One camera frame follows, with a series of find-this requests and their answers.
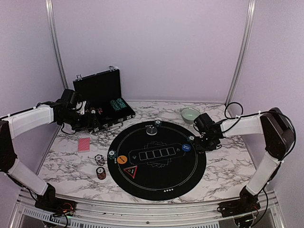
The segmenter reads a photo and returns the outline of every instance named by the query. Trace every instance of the white plastic arm segment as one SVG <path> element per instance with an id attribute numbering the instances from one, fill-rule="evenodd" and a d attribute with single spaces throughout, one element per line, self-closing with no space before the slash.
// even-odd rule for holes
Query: white plastic arm segment
<path id="1" fill-rule="evenodd" d="M 246 189 L 253 196 L 257 195 L 268 182 L 279 164 L 280 161 L 277 158 L 272 157 L 268 152 L 266 152 L 255 174 L 247 184 Z"/>
<path id="2" fill-rule="evenodd" d="M 250 117 L 243 117 L 240 121 L 229 131 L 223 133 L 224 137 L 231 137 L 235 135 L 245 134 L 263 134 L 263 128 L 260 120 L 261 115 L 254 115 Z M 229 129 L 238 119 L 225 120 L 220 125 L 222 132 Z"/>
<path id="3" fill-rule="evenodd" d="M 41 105 L 40 107 L 29 110 L 3 120 L 9 122 L 9 131 L 11 139 L 15 139 L 18 135 L 27 132 L 35 127 L 50 124 L 54 121 L 53 108 L 48 105 Z"/>
<path id="4" fill-rule="evenodd" d="M 15 160 L 8 174 L 40 196 L 42 196 L 48 188 L 48 184 L 20 162 L 19 159 Z"/>

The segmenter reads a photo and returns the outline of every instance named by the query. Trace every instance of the case lid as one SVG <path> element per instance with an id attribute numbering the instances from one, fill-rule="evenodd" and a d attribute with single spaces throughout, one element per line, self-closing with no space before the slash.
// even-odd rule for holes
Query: case lid
<path id="1" fill-rule="evenodd" d="M 90 107 L 122 97 L 119 69 L 108 70 L 73 81 L 74 89 Z"/>

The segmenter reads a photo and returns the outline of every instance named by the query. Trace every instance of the red triangle symbol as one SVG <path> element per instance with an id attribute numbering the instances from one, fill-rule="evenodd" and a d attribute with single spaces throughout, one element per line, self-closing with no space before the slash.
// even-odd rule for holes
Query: red triangle symbol
<path id="1" fill-rule="evenodd" d="M 126 171 L 134 179 L 137 171 L 137 165 L 125 168 L 123 170 Z"/>

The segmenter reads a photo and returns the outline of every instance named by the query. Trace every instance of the poker chip case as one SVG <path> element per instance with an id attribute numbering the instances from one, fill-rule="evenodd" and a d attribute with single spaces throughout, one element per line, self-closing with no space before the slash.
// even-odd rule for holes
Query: poker chip case
<path id="1" fill-rule="evenodd" d="M 73 81 L 74 89 L 89 102 L 89 108 L 96 109 L 99 128 L 109 129 L 135 117 L 135 112 L 122 98 L 120 70 L 110 66 L 110 70 L 81 77 Z"/>

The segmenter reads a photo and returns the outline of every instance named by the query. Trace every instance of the purple wall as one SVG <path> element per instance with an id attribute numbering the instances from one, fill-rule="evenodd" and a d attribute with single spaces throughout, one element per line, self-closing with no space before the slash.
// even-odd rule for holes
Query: purple wall
<path id="1" fill-rule="evenodd" d="M 295 150 L 272 185 L 288 228 L 303 227 L 304 156 L 304 1 L 258 0 L 251 39 L 233 101 L 247 114 L 279 107 L 294 122 Z M 257 165 L 264 154 L 262 136 L 244 137 Z"/>
<path id="2" fill-rule="evenodd" d="M 63 87 L 52 49 L 44 1 L 0 2 L 0 116 L 56 100 Z M 19 159 L 36 171 L 56 125 L 20 135 Z M 19 187 L 0 174 L 0 226 L 7 227 Z"/>
<path id="3" fill-rule="evenodd" d="M 54 0 L 69 86 L 122 70 L 128 100 L 225 102 L 246 20 L 244 0 Z"/>

